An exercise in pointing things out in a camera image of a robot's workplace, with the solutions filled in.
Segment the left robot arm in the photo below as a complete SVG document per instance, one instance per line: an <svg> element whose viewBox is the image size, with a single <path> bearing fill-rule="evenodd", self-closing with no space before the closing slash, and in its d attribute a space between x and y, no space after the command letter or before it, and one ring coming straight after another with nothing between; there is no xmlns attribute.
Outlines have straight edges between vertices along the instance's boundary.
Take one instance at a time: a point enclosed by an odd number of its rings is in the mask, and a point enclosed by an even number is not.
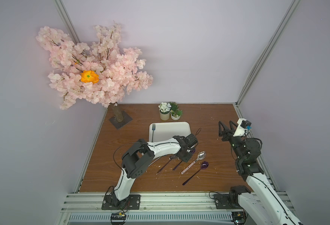
<svg viewBox="0 0 330 225"><path fill-rule="evenodd" d="M127 199L136 178L143 175L152 161L156 158L173 155L184 162L188 162L198 145L195 135L174 136L161 142L146 142L143 139L133 145L122 156L121 176L112 192L117 202Z"/></svg>

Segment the white flower pot plant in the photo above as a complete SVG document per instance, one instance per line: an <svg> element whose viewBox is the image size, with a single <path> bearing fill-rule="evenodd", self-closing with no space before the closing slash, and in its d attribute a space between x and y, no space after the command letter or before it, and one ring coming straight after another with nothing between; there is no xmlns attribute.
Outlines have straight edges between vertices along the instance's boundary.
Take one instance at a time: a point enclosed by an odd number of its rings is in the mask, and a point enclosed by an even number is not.
<svg viewBox="0 0 330 225"><path fill-rule="evenodd" d="M158 107L160 119L163 121L167 121L170 118L171 104L167 102L162 102L158 105Z"/></svg>

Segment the orange artificial flower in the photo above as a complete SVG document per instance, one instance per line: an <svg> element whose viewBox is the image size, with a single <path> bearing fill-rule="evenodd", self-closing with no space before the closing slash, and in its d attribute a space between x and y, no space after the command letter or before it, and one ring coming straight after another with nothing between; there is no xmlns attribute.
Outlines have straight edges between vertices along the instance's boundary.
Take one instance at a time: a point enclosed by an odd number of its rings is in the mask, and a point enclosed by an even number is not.
<svg viewBox="0 0 330 225"><path fill-rule="evenodd" d="M99 75L92 70L85 70L81 73L81 82L83 83L98 83Z"/></svg>

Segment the pink cherry blossom tree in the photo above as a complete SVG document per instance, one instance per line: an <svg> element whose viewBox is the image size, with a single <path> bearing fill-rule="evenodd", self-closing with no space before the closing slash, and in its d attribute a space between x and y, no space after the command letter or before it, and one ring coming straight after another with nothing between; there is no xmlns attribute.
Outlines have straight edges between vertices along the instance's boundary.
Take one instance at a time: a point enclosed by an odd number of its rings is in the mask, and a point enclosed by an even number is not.
<svg viewBox="0 0 330 225"><path fill-rule="evenodd" d="M75 43L60 29L45 26L36 40L50 53L49 86L63 98L60 108L72 107L78 99L104 108L116 106L131 91L148 89L153 83L152 75L144 71L145 59L140 59L137 47L120 49L121 26L115 23L94 27L98 42L91 45ZM81 82L81 73L92 70L99 75L98 83Z"/></svg>

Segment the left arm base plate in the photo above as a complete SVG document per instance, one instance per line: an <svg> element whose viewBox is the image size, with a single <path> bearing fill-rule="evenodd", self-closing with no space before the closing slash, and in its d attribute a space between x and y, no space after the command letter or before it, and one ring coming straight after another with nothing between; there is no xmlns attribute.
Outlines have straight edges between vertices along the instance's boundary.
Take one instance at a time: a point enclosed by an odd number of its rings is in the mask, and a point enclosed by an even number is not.
<svg viewBox="0 0 330 225"><path fill-rule="evenodd" d="M102 210L138 210L141 195L129 195L124 200L118 200L115 194L106 195L101 206Z"/></svg>

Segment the white rectangular tray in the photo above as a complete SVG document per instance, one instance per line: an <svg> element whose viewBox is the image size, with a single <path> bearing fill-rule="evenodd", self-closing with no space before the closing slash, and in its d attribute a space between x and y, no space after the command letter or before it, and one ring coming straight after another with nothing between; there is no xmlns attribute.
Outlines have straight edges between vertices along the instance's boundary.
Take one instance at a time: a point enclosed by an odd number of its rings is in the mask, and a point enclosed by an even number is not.
<svg viewBox="0 0 330 225"><path fill-rule="evenodd" d="M161 122L155 123L154 142L166 141L173 136L187 137L191 134L190 125L187 122ZM152 124L149 126L149 141L151 142Z"/></svg>

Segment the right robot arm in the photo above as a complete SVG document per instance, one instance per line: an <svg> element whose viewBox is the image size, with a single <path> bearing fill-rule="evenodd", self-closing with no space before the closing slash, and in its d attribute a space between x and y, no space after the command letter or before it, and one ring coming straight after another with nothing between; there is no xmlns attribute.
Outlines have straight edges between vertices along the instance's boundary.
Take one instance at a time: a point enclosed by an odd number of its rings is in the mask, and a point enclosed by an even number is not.
<svg viewBox="0 0 330 225"><path fill-rule="evenodd" d="M300 225L300 219L281 200L257 162L263 142L247 137L250 126L244 118L230 121L229 126L218 123L218 135L230 143L236 155L236 171L248 184L232 187L228 202L244 209L257 225Z"/></svg>

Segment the blue handled fork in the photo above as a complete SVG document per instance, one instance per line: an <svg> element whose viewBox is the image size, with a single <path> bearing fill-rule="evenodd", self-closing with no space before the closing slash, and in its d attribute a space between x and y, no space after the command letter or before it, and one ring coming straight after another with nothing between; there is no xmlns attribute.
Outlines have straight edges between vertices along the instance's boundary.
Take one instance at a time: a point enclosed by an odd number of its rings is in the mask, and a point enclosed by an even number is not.
<svg viewBox="0 0 330 225"><path fill-rule="evenodd" d="M155 133L155 129L156 129L156 124L153 123L153 124L152 124L151 142L154 142L154 133Z"/></svg>

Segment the green succulent pot plant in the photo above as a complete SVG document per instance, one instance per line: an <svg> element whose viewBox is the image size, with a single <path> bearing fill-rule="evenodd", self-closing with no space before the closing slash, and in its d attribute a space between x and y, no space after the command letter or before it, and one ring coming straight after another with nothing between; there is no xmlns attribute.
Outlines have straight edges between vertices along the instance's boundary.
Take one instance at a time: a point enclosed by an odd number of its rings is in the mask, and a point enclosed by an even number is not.
<svg viewBox="0 0 330 225"><path fill-rule="evenodd" d="M170 102L171 110L170 115L172 120L177 121L181 118L183 111L179 109L179 106L176 102Z"/></svg>

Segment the purple plastic spoon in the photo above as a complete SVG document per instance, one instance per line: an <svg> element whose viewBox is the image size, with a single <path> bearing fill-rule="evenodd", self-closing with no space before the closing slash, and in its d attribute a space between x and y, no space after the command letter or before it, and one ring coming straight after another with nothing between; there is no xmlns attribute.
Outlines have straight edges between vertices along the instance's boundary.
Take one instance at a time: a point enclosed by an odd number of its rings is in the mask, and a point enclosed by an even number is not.
<svg viewBox="0 0 330 225"><path fill-rule="evenodd" d="M208 168L209 163L207 161L204 161L201 163L200 169L195 172L191 177L189 177L185 182L183 182L183 186L185 186L195 175L197 175L201 170L204 170L206 168Z"/></svg>

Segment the aluminium rail frame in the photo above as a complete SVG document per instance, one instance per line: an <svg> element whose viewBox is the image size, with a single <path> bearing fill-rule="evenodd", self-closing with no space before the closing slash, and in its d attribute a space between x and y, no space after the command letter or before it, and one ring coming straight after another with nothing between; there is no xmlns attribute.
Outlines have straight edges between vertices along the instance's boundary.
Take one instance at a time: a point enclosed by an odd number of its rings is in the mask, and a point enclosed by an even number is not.
<svg viewBox="0 0 330 225"><path fill-rule="evenodd" d="M58 225L248 225L255 224L241 207L218 210L213 198L217 192L146 192L141 195L138 210L102 210L104 193L69 194ZM291 210L287 195L277 192Z"/></svg>

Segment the purple fork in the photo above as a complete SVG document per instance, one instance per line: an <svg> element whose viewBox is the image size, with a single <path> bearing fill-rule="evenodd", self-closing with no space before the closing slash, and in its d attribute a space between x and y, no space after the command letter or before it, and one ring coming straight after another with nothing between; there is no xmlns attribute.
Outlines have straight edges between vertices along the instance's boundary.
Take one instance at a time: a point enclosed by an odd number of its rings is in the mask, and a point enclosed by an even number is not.
<svg viewBox="0 0 330 225"><path fill-rule="evenodd" d="M175 158L177 158L176 155L169 157L168 162L157 171L156 175L160 174L163 171L163 169Z"/></svg>

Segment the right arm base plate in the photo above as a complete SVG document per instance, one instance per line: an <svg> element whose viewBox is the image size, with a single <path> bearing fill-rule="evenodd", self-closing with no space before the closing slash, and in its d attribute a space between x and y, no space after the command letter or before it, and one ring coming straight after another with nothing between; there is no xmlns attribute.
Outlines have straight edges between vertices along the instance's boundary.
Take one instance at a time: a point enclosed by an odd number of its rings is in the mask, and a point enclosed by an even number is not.
<svg viewBox="0 0 330 225"><path fill-rule="evenodd" d="M230 200L229 194L214 194L213 198L216 209L218 210L232 210L240 208Z"/></svg>

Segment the silver spoon pink handle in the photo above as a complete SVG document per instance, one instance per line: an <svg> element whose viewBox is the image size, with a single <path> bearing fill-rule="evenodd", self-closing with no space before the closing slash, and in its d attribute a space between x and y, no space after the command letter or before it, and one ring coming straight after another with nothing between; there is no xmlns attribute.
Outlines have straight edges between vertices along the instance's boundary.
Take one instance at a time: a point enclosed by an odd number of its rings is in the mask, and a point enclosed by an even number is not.
<svg viewBox="0 0 330 225"><path fill-rule="evenodd" d="M205 157L206 151L199 152L197 158L181 172L181 175L185 174L196 162L205 159Z"/></svg>

